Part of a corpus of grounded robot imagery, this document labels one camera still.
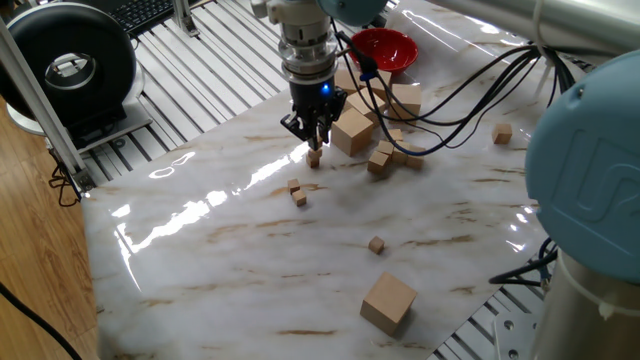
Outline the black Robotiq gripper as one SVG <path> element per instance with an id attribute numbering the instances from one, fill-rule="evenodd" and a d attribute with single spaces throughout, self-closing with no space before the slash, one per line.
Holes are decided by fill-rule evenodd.
<path id="1" fill-rule="evenodd" d="M 312 84 L 289 83 L 295 112 L 285 115 L 280 124 L 303 142 L 309 142 L 314 136 L 314 122 L 311 112 L 319 115 L 316 139 L 319 145 L 327 143 L 329 130 L 336 122 L 345 106 L 347 95 L 334 78 Z"/>

